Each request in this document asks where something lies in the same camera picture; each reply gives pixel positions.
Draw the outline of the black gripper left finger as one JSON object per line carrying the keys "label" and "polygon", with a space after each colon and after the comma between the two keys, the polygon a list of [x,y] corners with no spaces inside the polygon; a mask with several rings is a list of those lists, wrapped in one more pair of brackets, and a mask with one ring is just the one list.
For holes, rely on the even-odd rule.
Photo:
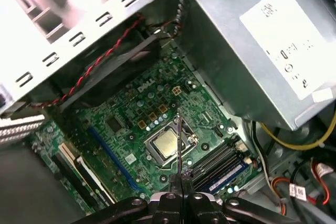
{"label": "black gripper left finger", "polygon": [[150,202],[130,197],[75,223],[180,223],[182,204],[182,176],[173,174],[169,190],[153,194]]}

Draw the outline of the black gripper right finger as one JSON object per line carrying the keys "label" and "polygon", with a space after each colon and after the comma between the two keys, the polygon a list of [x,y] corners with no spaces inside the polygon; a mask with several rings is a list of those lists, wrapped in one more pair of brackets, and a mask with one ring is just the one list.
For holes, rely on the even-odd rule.
{"label": "black gripper right finger", "polygon": [[185,223],[297,223],[296,220],[238,197],[222,205],[195,191],[192,178],[183,175]]}

